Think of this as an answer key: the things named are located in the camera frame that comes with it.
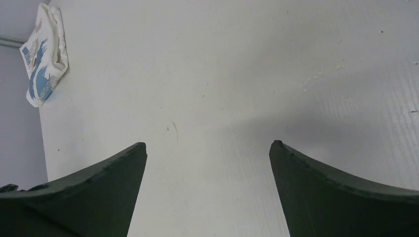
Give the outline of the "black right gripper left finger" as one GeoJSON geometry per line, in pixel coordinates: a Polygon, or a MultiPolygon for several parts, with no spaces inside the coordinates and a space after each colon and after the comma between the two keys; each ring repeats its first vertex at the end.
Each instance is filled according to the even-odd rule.
{"type": "Polygon", "coordinates": [[[1,193],[1,236],[127,236],[146,161],[138,142],[57,180],[1,193]]]}

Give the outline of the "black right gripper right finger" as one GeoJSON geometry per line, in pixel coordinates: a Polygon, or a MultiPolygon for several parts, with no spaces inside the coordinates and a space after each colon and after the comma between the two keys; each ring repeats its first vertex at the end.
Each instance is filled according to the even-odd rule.
{"type": "Polygon", "coordinates": [[[349,174],[280,140],[269,158],[291,236],[418,236],[418,191],[349,174]]]}

